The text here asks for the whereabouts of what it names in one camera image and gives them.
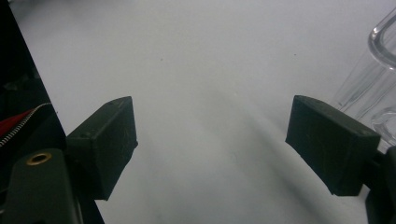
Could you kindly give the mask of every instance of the white surface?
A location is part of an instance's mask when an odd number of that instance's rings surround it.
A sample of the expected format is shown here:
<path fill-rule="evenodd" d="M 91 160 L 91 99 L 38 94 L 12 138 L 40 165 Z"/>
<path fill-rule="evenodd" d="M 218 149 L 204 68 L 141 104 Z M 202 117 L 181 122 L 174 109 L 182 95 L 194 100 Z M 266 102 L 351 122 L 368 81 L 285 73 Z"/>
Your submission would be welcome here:
<path fill-rule="evenodd" d="M 139 146 L 106 223 L 366 223 L 284 143 L 292 97 L 329 102 L 396 4 L 15 1 L 64 129 L 134 98 Z"/>

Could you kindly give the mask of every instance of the white table surface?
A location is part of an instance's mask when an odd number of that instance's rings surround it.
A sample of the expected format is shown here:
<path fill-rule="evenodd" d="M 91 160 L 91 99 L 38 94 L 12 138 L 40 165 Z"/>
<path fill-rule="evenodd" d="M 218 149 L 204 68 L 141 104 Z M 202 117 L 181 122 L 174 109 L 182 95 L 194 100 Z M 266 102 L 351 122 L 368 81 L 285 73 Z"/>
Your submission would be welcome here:
<path fill-rule="evenodd" d="M 367 223 L 286 143 L 292 97 L 329 102 L 391 0 L 15 0 L 66 133 L 134 98 L 139 146 L 106 223 Z"/>

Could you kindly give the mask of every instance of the screw hole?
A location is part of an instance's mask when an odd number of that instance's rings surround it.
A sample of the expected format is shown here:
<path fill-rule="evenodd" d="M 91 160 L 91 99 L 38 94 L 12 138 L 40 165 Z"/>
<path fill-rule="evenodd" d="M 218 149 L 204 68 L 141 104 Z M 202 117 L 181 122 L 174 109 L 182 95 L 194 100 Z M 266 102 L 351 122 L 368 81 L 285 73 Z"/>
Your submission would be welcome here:
<path fill-rule="evenodd" d="M 26 164 L 28 165 L 38 165 L 41 163 L 44 163 L 46 161 L 48 161 L 50 158 L 52 157 L 51 154 L 44 152 L 44 153 L 38 153 L 35 154 L 33 157 L 31 157 Z"/>

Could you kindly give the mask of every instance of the brass insert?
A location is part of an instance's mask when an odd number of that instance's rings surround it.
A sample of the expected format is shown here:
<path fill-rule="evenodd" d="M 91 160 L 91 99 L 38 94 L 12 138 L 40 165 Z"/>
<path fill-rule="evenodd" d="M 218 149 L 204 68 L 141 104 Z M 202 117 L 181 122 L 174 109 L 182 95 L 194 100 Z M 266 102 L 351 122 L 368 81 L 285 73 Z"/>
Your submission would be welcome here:
<path fill-rule="evenodd" d="M 38 154 L 35 154 L 33 157 L 29 158 L 29 160 L 27 160 L 26 164 L 39 165 L 41 163 L 49 161 L 51 157 L 52 157 L 52 155 L 48 152 L 38 153 Z"/>

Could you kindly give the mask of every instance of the clear glass container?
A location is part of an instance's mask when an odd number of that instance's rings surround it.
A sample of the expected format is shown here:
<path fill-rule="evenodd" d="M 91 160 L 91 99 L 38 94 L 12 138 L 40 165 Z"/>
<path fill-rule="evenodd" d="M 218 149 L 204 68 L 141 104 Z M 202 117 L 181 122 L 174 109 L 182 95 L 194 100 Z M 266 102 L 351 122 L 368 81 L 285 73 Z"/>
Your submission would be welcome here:
<path fill-rule="evenodd" d="M 381 151 L 396 146 L 396 8 L 369 34 L 361 56 L 331 105 L 382 136 Z"/>

